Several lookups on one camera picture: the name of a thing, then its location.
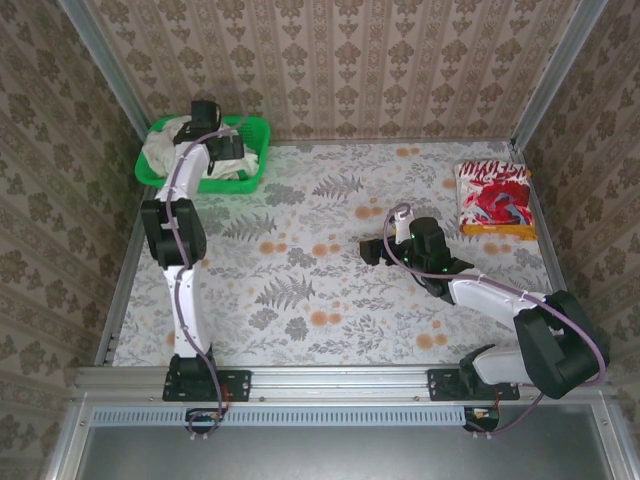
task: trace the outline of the white fabric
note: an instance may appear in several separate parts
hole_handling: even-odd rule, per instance
[[[178,134],[182,126],[191,120],[191,115],[184,115],[169,120],[161,131],[150,132],[142,146],[142,152],[151,167],[159,177],[166,177],[171,171],[175,162],[175,148],[173,138]],[[227,128],[224,123],[220,128]],[[249,178],[258,173],[258,156],[256,153],[244,146],[244,157],[238,160],[224,160],[216,162],[211,175],[207,172],[202,174],[202,178],[216,180],[238,180],[238,171],[244,170]]]

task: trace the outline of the purple cable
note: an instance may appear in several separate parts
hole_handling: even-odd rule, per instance
[[[444,274],[436,274],[436,273],[425,273],[425,272],[421,272],[420,270],[416,270],[415,268],[408,267],[407,265],[402,263],[400,261],[400,259],[398,257],[396,257],[394,255],[394,253],[391,251],[391,247],[389,246],[389,239],[388,239],[388,236],[389,236],[389,223],[391,221],[391,218],[394,216],[395,213],[399,213],[402,209],[404,209],[405,215],[408,215],[410,210],[411,210],[411,205],[409,205],[408,203],[401,203],[401,204],[396,205],[395,207],[393,207],[391,210],[389,210],[389,213],[387,214],[387,217],[384,220],[384,227],[383,227],[383,233],[382,233],[382,241],[384,243],[384,248],[387,251],[387,253],[389,254],[389,257],[391,257],[391,259],[393,260],[393,262],[396,265],[398,265],[402,269],[408,271],[412,275],[416,275],[416,276],[423,277],[423,278],[439,278],[439,279],[442,279],[442,280],[470,280],[470,281],[474,281],[474,282],[486,283],[487,285],[491,285],[491,286],[496,287],[496,288],[498,288],[498,289],[500,289],[502,291],[505,291],[507,293],[511,293],[513,295],[518,295],[522,299],[528,300],[531,303],[533,303],[533,304],[545,309],[551,315],[553,315],[554,317],[560,319],[565,325],[567,325],[574,332],[576,332],[580,336],[580,338],[589,346],[589,348],[591,349],[591,351],[593,352],[593,354],[596,357],[596,360],[598,362],[598,376],[593,380],[589,380],[587,382],[584,382],[582,384],[582,386],[587,387],[587,386],[599,385],[600,383],[602,383],[604,381],[604,377],[605,377],[606,372],[607,372],[607,366],[605,364],[604,357],[602,356],[602,353],[600,352],[600,349],[595,344],[595,342],[573,320],[571,320],[569,317],[567,317],[563,313],[557,311],[555,308],[550,307],[549,305],[544,303],[542,300],[539,300],[536,297],[534,297],[532,295],[529,295],[527,292],[525,292],[523,290],[520,290],[519,288],[514,288],[514,287],[511,287],[509,285],[504,285],[504,284],[502,284],[502,283],[500,283],[500,282],[498,282],[496,280],[493,280],[491,278],[486,278],[485,276],[467,275],[467,274],[444,275]],[[522,419],[524,417],[526,417],[529,413],[531,413],[532,410],[534,410],[536,408],[536,406],[540,403],[540,401],[542,400],[543,397],[544,397],[544,394],[541,393],[533,401],[533,403],[531,405],[529,405],[529,407],[518,418],[516,418],[513,422],[511,422],[509,425],[507,425],[505,427],[499,428],[498,430],[495,430],[495,431],[490,432],[490,433],[491,434],[499,434],[499,433],[504,433],[504,432],[507,432],[507,431],[511,430],[511,428],[513,428],[518,423],[520,423],[520,421],[522,421]],[[469,425],[471,425],[472,427],[480,430],[480,431],[484,431],[483,428],[479,427],[478,425],[476,425],[476,424],[474,424],[472,422],[467,422],[467,423]]]
[[[176,166],[176,169],[174,170],[172,177],[169,179],[169,192],[167,193],[167,200],[166,200],[166,204],[165,204],[166,212],[167,212],[167,218],[169,219],[169,227],[171,229],[171,233],[173,233],[173,238],[175,239],[176,244],[178,245],[178,251],[180,252],[180,257],[182,258],[182,263],[184,263],[184,267],[181,268],[178,271],[178,274],[176,275],[176,288],[175,288],[175,291],[174,291],[174,301],[175,301],[175,305],[176,305],[176,313],[178,315],[178,321],[180,322],[180,328],[182,329],[183,335],[186,337],[187,341],[189,342],[189,345],[191,345],[191,347],[196,351],[198,356],[200,356],[200,358],[202,358],[202,360],[204,361],[205,365],[207,366],[207,369],[209,370],[209,373],[211,374],[211,378],[213,379],[213,384],[214,384],[214,387],[216,389],[216,395],[218,396],[218,412],[217,412],[217,415],[216,415],[216,418],[215,418],[215,422],[211,426],[211,428],[209,429],[209,432],[211,432],[211,431],[215,430],[216,428],[218,428],[218,424],[221,421],[221,415],[222,415],[222,389],[220,388],[220,381],[218,380],[218,375],[216,374],[215,367],[213,366],[213,364],[211,363],[211,361],[207,357],[206,353],[203,352],[200,349],[200,347],[198,347],[198,345],[196,345],[196,343],[191,338],[191,335],[189,335],[188,327],[187,327],[187,325],[186,325],[186,323],[184,321],[184,316],[182,314],[182,307],[180,306],[180,284],[182,282],[182,275],[184,274],[185,271],[189,270],[192,267],[192,264],[191,264],[191,260],[189,259],[189,255],[187,254],[187,251],[185,250],[184,245],[182,244],[182,238],[180,237],[180,231],[178,230],[178,225],[176,224],[176,221],[173,218],[173,215],[172,215],[172,212],[171,212],[171,200],[173,198],[173,192],[174,192],[175,187],[176,187],[178,173],[180,172],[180,169],[182,168],[182,165],[183,165],[184,161],[186,160],[187,156],[189,155],[189,153],[191,153],[191,150],[193,150],[196,145],[204,142],[205,140],[207,140],[209,138],[221,137],[223,135],[231,134],[234,130],[237,130],[242,125],[244,125],[244,123],[249,118],[249,108],[248,108],[248,105],[247,105],[247,99],[244,97],[244,95],[237,88],[231,87],[231,86],[226,86],[226,85],[221,85],[221,86],[213,87],[213,88],[209,89],[206,92],[206,94],[212,92],[213,90],[220,90],[220,89],[228,90],[228,91],[231,91],[232,93],[238,94],[238,96],[240,97],[241,102],[242,102],[242,118],[240,119],[240,121],[237,124],[235,124],[233,126],[230,126],[228,128],[223,128],[222,130],[218,130],[218,131],[215,131],[215,132],[207,133],[206,135],[202,135],[200,138],[198,138],[197,140],[192,142],[187,147],[187,149],[184,151],[184,153],[178,159],[178,164]],[[191,427],[189,427],[189,431],[190,431],[190,433],[195,434],[195,432],[193,431],[193,429]]]

